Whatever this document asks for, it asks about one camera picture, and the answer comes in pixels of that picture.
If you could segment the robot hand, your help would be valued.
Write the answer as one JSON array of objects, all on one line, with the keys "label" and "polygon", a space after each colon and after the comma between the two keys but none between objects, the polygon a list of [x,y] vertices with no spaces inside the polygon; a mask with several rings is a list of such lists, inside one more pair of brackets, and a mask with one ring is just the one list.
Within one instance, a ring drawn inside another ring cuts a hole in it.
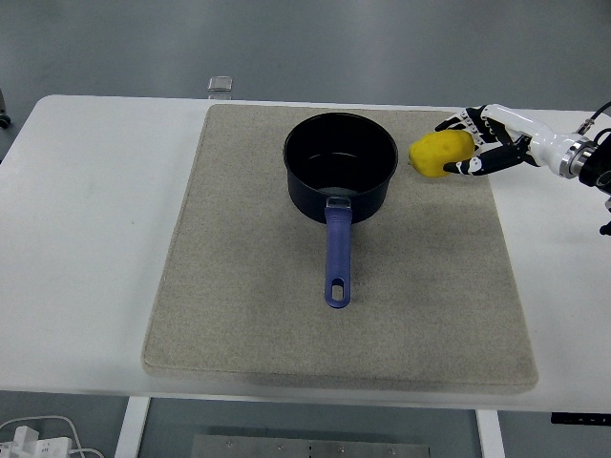
[{"label": "robot hand", "polygon": [[558,134],[546,124],[498,104],[465,108],[442,121],[437,132],[464,131],[474,141],[474,156],[450,162],[444,170],[453,174],[484,176],[521,163],[546,167],[553,174],[572,178],[570,149],[577,134]]}]

